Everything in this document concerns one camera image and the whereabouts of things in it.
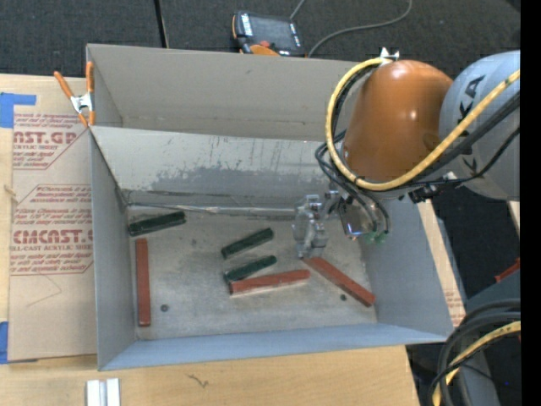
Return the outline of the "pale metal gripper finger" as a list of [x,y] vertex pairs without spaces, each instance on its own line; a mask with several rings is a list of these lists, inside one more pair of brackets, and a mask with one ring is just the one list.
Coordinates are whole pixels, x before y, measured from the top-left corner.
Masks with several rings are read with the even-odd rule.
[[322,255],[329,239],[323,225],[308,225],[297,231],[297,254],[301,259]]
[[323,202],[318,195],[305,195],[295,206],[294,232],[306,232],[320,218]]

